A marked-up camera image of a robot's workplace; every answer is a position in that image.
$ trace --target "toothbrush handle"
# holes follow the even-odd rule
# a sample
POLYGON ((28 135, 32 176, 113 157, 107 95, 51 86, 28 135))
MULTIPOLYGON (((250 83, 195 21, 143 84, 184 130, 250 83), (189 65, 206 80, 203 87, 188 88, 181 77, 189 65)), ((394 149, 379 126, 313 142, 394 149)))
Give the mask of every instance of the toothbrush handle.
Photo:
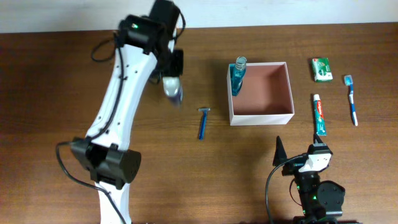
POLYGON ((351 103, 351 112, 353 114, 353 123, 355 126, 358 126, 358 120, 356 118, 356 113, 355 113, 354 94, 353 93, 349 94, 349 102, 351 103))
POLYGON ((203 138, 205 137, 206 120, 207 120, 207 113, 205 112, 201 119, 199 140, 203 140, 203 138))

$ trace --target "toothbrush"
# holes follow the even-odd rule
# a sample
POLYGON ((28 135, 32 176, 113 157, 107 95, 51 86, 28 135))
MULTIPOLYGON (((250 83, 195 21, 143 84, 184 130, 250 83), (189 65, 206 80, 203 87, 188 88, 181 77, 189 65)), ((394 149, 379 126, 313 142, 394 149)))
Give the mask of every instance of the toothbrush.
POLYGON ((351 104, 351 112, 353 114, 353 123, 358 126, 358 120, 356 119, 355 105, 354 105, 354 81, 351 75, 344 76, 344 83, 349 86, 349 103, 351 104))

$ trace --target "cable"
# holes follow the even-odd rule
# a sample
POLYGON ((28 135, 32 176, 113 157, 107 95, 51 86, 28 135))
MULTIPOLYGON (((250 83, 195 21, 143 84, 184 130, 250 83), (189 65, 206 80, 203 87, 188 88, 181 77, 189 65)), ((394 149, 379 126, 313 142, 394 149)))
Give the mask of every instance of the cable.
POLYGON ((269 176, 268 176, 268 178, 267 178, 267 184, 266 184, 266 208, 267 208, 267 214, 268 214, 268 219, 269 219, 269 223, 270 223, 270 224, 274 224, 274 221, 273 221, 273 219, 272 219, 271 211, 269 210, 269 205, 268 205, 268 186, 269 186, 269 181, 271 180, 272 175, 274 174, 274 172, 275 172, 278 168, 280 168, 281 166, 285 165, 285 164, 288 163, 288 162, 292 162, 293 160, 298 159, 298 158, 302 158, 302 157, 304 157, 304 155, 298 155, 298 156, 292 157, 292 158, 286 160, 285 162, 279 164, 277 167, 275 167, 275 168, 271 171, 271 173, 269 174, 269 176))
POLYGON ((74 176, 72 176, 72 175, 67 171, 67 168, 63 165, 63 162, 62 162, 62 160, 61 160, 61 156, 60 156, 60 146, 71 146, 72 144, 73 144, 73 142, 60 142, 60 143, 57 144, 57 146, 55 146, 55 153, 56 153, 56 155, 57 155, 57 160, 58 160, 58 163, 60 164, 60 167, 61 167, 62 171, 63 171, 63 172, 67 175, 67 177, 68 177, 69 179, 71 179, 72 181, 74 181, 74 182, 76 182, 76 183, 78 183, 78 184, 80 184, 80 185, 83 185, 83 186, 85 186, 85 187, 89 187, 89 188, 94 189, 94 190, 99 190, 100 192, 104 193, 105 196, 108 198, 110 204, 112 205, 113 209, 115 210, 115 212, 119 215, 119 218, 122 220, 123 224, 126 224, 126 221, 124 220, 122 214, 120 213, 119 209, 117 208, 117 206, 116 206, 115 203, 113 202, 113 199, 112 199, 112 197, 110 196, 110 192, 107 192, 105 189, 102 189, 101 187, 97 187, 97 186, 88 184, 88 183, 86 183, 86 182, 83 182, 83 181, 81 181, 81 180, 78 180, 78 179, 74 178, 74 176))
POLYGON ((293 182, 294 182, 294 178, 293 178, 293 180, 292 180, 291 183, 290 183, 289 194, 290 194, 290 197, 293 199, 293 201, 294 201, 297 205, 300 205, 300 206, 301 206, 301 204, 297 203, 296 200, 294 200, 294 198, 293 198, 293 195, 292 195, 292 185, 293 185, 293 182))
POLYGON ((116 95, 116 99, 115 99, 115 102, 114 102, 114 105, 113 105, 113 109, 112 109, 111 115, 109 116, 108 121, 106 122, 105 126, 99 131, 98 134, 94 135, 93 137, 89 137, 91 140, 100 137, 109 128, 109 126, 111 125, 111 123, 113 121, 114 115, 116 114, 116 110, 118 108, 119 101, 120 101, 120 96, 122 95, 123 81, 124 81, 123 56, 122 56, 122 52, 121 52, 121 49, 120 49, 120 44, 119 44, 118 37, 117 37, 117 35, 115 33, 113 34, 113 38, 114 38, 115 47, 118 49, 119 57, 120 57, 121 75, 120 75, 119 90, 118 90, 118 94, 116 95))
POLYGON ((185 30, 185 27, 187 26, 187 23, 185 22, 185 17, 184 17, 184 15, 182 14, 181 11, 180 11, 180 15, 181 15, 181 19, 182 19, 182 29, 181 29, 181 32, 180 32, 179 34, 177 34, 177 35, 174 37, 175 43, 177 43, 178 38, 182 35, 182 33, 183 33, 184 30, 185 30))
POLYGON ((111 60, 114 57, 114 53, 116 50, 116 44, 114 45, 112 54, 109 57, 103 58, 103 59, 97 59, 94 57, 95 52, 97 52, 98 49, 100 49, 103 45, 110 43, 112 40, 114 40, 114 38, 109 38, 106 40, 101 41, 97 46, 95 46, 93 48, 93 50, 91 51, 91 59, 95 62, 107 62, 108 60, 111 60))

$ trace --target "soap box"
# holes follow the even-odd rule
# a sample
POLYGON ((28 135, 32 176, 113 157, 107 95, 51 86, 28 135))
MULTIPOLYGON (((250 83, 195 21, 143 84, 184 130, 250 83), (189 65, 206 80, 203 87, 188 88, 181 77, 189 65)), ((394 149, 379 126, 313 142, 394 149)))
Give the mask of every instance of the soap box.
POLYGON ((230 125, 287 124, 294 106, 286 63, 247 63, 237 96, 231 92, 233 68, 230 64, 226 77, 230 125))
POLYGON ((331 75, 329 59, 327 58, 314 58, 311 60, 312 69, 316 82, 330 82, 333 77, 331 75))

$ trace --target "green soap box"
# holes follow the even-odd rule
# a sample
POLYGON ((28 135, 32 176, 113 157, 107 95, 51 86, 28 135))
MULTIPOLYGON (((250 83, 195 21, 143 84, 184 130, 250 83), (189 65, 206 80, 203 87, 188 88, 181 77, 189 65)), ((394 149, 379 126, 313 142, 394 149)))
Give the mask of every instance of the green soap box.
POLYGON ((314 58, 311 60, 312 69, 316 82, 330 82, 333 79, 331 75, 329 59, 314 58))

